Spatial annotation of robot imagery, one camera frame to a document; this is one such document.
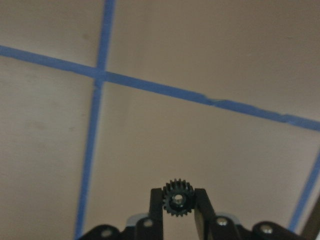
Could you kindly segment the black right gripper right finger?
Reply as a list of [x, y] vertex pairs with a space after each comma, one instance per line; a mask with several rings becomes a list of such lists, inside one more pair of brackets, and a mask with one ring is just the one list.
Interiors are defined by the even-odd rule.
[[208, 240], [216, 213], [204, 188], [194, 190], [194, 221], [200, 240]]

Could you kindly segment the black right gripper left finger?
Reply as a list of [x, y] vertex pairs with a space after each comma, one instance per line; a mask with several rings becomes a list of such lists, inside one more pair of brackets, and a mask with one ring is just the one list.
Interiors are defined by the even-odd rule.
[[153, 188], [150, 191], [149, 218], [152, 220], [152, 240], [163, 240], [163, 191]]

